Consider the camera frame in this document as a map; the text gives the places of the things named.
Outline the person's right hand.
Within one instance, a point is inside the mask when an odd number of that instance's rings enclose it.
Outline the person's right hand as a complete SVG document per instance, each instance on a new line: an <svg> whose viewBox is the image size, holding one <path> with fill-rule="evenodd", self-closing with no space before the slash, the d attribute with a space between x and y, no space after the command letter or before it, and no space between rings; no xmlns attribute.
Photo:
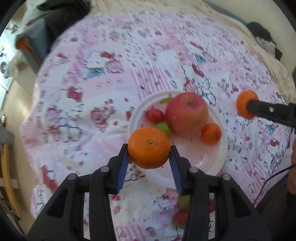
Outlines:
<svg viewBox="0 0 296 241"><path fill-rule="evenodd" d="M296 164L296 143L293 143L292 146L292 155L291 155L291 164ZM292 168L288 172L288 178L287 178L287 188L288 191L292 194L296 194L296 169Z"/></svg>

